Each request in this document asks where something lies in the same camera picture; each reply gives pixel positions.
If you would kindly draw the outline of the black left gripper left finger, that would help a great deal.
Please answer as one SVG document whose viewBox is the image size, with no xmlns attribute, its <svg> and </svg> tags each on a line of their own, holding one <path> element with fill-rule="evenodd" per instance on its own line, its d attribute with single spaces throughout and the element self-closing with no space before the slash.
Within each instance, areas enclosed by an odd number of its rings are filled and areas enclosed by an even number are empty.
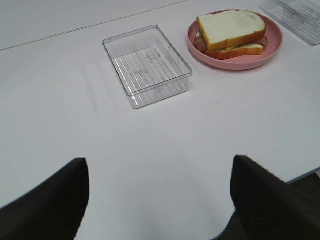
<svg viewBox="0 0 320 240">
<path fill-rule="evenodd" d="M 73 240 L 90 198 L 87 160 L 76 158 L 0 209 L 2 240 Z"/>
</svg>

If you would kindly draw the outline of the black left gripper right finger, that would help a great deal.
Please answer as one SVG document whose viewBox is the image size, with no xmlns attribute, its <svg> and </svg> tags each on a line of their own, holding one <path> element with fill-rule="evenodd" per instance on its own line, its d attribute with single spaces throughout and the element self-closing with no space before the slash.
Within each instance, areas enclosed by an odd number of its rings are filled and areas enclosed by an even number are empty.
<svg viewBox="0 0 320 240">
<path fill-rule="evenodd" d="M 250 240 L 318 240 L 320 204 L 244 155 L 233 159 L 230 194 Z"/>
</svg>

